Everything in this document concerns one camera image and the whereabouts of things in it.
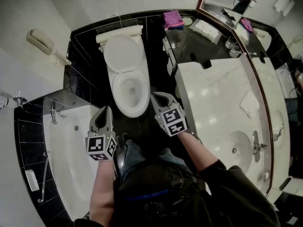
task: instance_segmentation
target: toilet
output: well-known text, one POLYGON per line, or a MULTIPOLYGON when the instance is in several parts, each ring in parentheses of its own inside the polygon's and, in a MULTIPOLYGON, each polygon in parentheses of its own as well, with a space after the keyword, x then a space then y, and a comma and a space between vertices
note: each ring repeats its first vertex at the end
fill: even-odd
POLYGON ((142 115, 150 100, 142 28, 143 26, 132 26, 96 36, 107 64, 115 103, 130 118, 142 115))

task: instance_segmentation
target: jeans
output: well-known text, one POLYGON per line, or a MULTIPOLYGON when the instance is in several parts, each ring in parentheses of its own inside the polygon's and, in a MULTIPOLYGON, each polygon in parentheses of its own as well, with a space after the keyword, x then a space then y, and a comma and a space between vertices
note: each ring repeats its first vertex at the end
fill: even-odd
MULTIPOLYGON (((121 169, 122 182, 125 181, 125 179, 127 178, 127 174, 135 165, 146 160, 146 158, 142 155, 140 147, 135 142, 133 142, 132 140, 128 140, 126 143, 127 152, 125 155, 123 167, 121 169)), ((161 151, 158 158, 179 165, 182 168, 185 168, 187 171, 191 172, 186 166, 184 160, 174 156, 169 148, 165 148, 163 151, 161 151)))

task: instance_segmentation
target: toilet lid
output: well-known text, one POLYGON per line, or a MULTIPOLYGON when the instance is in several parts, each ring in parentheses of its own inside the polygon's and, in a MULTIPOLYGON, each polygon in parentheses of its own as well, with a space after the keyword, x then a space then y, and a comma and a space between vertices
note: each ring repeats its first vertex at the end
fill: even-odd
POLYGON ((107 65, 117 73, 137 68, 142 55, 139 45, 128 35, 111 37, 104 48, 107 65))

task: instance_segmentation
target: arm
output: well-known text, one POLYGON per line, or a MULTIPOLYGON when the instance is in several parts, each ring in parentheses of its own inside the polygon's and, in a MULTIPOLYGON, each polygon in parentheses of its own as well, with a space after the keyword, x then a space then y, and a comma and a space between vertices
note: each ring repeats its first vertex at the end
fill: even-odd
POLYGON ((90 198, 90 219, 102 224, 104 227, 110 225, 114 213, 113 164, 113 160, 99 162, 90 198))
POLYGON ((178 136, 208 184, 214 203, 235 226, 280 226, 273 206, 238 166, 226 170, 193 135, 182 132, 178 136))
POLYGON ((199 172, 218 160, 190 133, 184 131, 178 137, 199 172))

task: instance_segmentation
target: pink towel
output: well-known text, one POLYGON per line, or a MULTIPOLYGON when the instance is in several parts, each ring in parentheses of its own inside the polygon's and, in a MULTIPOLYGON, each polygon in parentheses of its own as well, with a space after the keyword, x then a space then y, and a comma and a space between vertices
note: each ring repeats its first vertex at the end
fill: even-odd
POLYGON ((165 29, 169 29, 170 27, 178 27, 185 24, 178 10, 163 13, 163 16, 165 20, 165 29))

